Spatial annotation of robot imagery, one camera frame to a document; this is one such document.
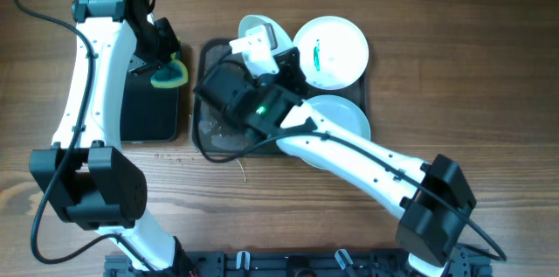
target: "black mounting bracket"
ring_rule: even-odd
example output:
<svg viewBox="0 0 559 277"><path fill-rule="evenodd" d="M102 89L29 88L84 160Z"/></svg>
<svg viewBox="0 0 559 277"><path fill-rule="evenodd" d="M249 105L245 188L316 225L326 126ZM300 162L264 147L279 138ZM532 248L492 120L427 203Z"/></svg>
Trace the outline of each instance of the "black mounting bracket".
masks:
<svg viewBox="0 0 559 277"><path fill-rule="evenodd" d="M299 68L299 49L294 47L280 54L274 55L273 59L279 68L279 73L265 73L256 79L257 87L264 87L269 84L275 84L285 89L306 96L308 92L307 77Z"/></svg>
<svg viewBox="0 0 559 277"><path fill-rule="evenodd" d="M469 218L476 199L459 165L438 155L432 165L424 164L422 170L425 172L422 185ZM398 224L396 241L421 260L442 267L453 256L466 223L419 191L413 199L405 197L400 205L405 213Z"/></svg>
<svg viewBox="0 0 559 277"><path fill-rule="evenodd" d="M418 277L407 265L402 249L347 252L350 263L344 267L335 253L248 253L187 252L197 267L198 277ZM158 276L137 271L124 255L105 257L104 277ZM442 277L491 277L491 260L457 246Z"/></svg>
<svg viewBox="0 0 559 277"><path fill-rule="evenodd" d="M171 61L170 55L180 50L180 44L169 20L163 17L151 24L149 13L149 0L75 0L72 4L77 23L85 23L90 17L126 20L137 39L134 55L147 64L162 66Z"/></svg>
<svg viewBox="0 0 559 277"><path fill-rule="evenodd" d="M66 150L33 150L29 170L45 191ZM134 227L148 201L146 178L114 147L74 150L66 171L54 185L49 203L59 218L84 230L105 225ZM88 171L81 171L87 163Z"/></svg>

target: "wood grain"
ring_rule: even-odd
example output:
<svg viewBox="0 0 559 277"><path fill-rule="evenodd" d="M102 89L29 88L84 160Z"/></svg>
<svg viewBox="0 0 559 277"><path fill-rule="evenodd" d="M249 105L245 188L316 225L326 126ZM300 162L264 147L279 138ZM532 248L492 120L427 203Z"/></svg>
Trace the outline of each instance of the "wood grain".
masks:
<svg viewBox="0 0 559 277"><path fill-rule="evenodd" d="M71 20L72 0L22 0ZM371 47L374 140L432 160L458 160L478 207L473 219L509 256L495 276L559 272L559 0L157 0L194 57L234 36L246 14L266 14L293 37L324 15L358 25ZM0 276L99 276L102 243L44 266L29 249L41 198L28 171L66 104L75 37L0 0ZM193 59L190 66L196 66ZM195 68L190 68L191 79ZM188 88L184 94L190 98ZM172 143L127 146L146 174L148 207L187 250L352 249L394 246L397 221L352 185L294 158L206 162L191 145L190 105ZM51 209L40 245L49 257L94 237ZM480 242L465 231L466 242Z"/></svg>

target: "black tray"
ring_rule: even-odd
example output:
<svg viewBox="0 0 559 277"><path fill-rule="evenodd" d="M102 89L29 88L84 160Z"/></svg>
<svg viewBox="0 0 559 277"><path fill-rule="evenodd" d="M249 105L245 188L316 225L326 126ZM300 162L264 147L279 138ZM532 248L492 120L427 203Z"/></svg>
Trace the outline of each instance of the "black tray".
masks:
<svg viewBox="0 0 559 277"><path fill-rule="evenodd" d="M206 74L207 69L210 68L215 62L221 58L231 48L229 47L229 38L214 38L204 45L200 52L200 60L198 64L197 84L202 80ZM233 59L238 62L243 62L240 54L231 55L228 59ZM308 94L303 97L309 99L317 95L333 94L341 96L355 103L369 118L369 104L367 103L369 97L368 89L368 68L365 73L352 85L340 90L321 90L309 85ZM221 114L211 109L206 103L194 104L192 111L192 122L198 122L198 133L200 142L209 155L214 156L227 156L236 153L240 150L250 146L250 143L243 134L238 133L232 129L225 121L223 121ZM200 148L200 145L194 141L194 145ZM285 154L278 149L275 143L270 143L260 149L254 151L253 154L261 156L285 156Z"/></svg>

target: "white bowl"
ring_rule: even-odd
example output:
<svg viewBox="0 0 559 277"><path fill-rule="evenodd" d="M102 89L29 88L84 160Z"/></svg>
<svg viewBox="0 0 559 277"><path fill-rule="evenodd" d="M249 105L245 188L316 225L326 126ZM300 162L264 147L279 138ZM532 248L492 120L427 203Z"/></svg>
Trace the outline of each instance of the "white bowl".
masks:
<svg viewBox="0 0 559 277"><path fill-rule="evenodd" d="M323 94L308 99L307 102L334 124L370 140L370 124L365 113L355 103L332 94ZM315 168L323 169L305 160Z"/></svg>
<svg viewBox="0 0 559 277"><path fill-rule="evenodd" d="M297 32L300 69L307 83L324 90L342 89L361 77L369 62L367 39L356 25L335 16L318 17Z"/></svg>

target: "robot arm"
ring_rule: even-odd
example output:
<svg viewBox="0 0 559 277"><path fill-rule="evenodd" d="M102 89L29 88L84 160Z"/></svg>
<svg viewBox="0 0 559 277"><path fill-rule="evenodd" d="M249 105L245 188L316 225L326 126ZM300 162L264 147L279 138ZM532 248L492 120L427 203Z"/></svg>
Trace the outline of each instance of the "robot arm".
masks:
<svg viewBox="0 0 559 277"><path fill-rule="evenodd" d="M297 57L297 50L292 51L289 56ZM466 223L398 175L444 197L446 203L469 217L476 200L460 167L442 155L429 164L348 132L281 86L293 83L283 81L281 73L280 69L277 81L262 85L229 68L214 67L194 91L256 141L277 139L278 147L288 155L330 170L371 195L400 219L397 241L411 254L409 264L424 275L440 276ZM368 156L324 136L336 137Z"/></svg>
<svg viewBox="0 0 559 277"><path fill-rule="evenodd" d="M146 209L143 173L121 153L122 96L133 58L161 66L179 51L166 18L153 22L148 0L76 0L77 29L94 51L93 84L71 164L48 197L61 220L110 238L136 269L189 276L194 266L178 240L166 233ZM88 76L87 48L77 38L77 54L66 109L49 150L31 152L30 171L42 191L66 154ZM77 172L86 163L88 173Z"/></svg>

